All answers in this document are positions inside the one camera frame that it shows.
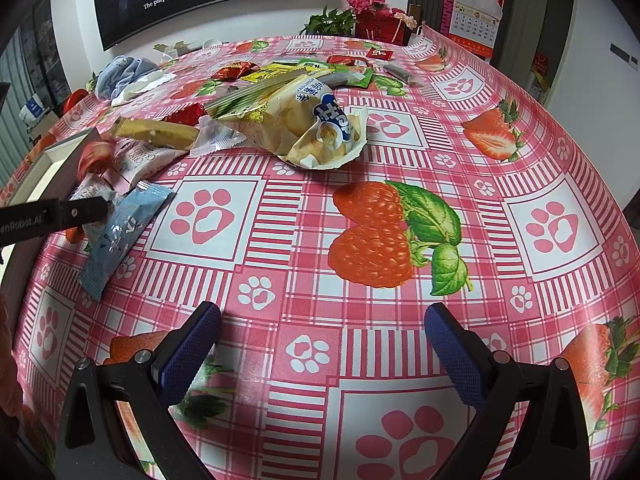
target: screw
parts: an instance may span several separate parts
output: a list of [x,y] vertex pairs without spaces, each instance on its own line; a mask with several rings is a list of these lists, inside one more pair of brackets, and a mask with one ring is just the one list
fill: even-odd
[[91,364],[91,359],[85,356],[82,359],[78,359],[78,362],[76,363],[76,368],[78,370],[84,370],[90,364]]
[[505,365],[509,361],[511,361],[511,356],[504,350],[496,350],[494,352],[494,361],[500,363],[501,365]]
[[556,359],[554,361],[554,363],[561,370],[568,370],[569,369],[569,361],[567,361],[564,357],[559,357],[558,359]]
[[139,364],[146,363],[147,361],[149,361],[149,359],[151,359],[151,350],[140,350],[133,358]]

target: blue snack wrapper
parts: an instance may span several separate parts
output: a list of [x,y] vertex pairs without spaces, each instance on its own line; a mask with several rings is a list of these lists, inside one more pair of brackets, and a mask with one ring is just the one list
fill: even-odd
[[104,286],[171,194],[166,187],[140,181],[113,212],[78,276],[94,300],[102,299]]

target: potted plant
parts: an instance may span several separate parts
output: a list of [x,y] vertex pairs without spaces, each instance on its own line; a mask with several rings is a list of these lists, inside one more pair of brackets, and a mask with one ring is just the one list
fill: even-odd
[[355,19],[351,9],[339,12],[338,9],[326,12],[328,6],[324,7],[322,14],[313,14],[309,17],[309,22],[300,31],[300,34],[322,34],[324,36],[351,36]]
[[386,0],[344,0],[356,19],[356,38],[403,44],[405,27],[414,30],[417,23],[412,16],[397,7],[389,7]]

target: gray curtain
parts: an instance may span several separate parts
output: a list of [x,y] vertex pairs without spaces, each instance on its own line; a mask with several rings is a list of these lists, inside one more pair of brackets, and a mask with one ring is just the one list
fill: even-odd
[[11,83],[0,112],[0,187],[4,187],[31,149],[27,126],[19,117],[20,109],[33,95],[19,29],[0,56],[0,81]]

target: white cloth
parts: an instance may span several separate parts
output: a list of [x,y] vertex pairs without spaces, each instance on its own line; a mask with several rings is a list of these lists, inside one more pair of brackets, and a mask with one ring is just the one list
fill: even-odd
[[120,92],[120,95],[111,101],[111,106],[120,106],[129,103],[140,94],[149,92],[149,90],[153,90],[176,77],[177,75],[165,72],[164,70],[156,70],[155,72],[142,76],[135,83],[129,83],[125,86],[122,92]]

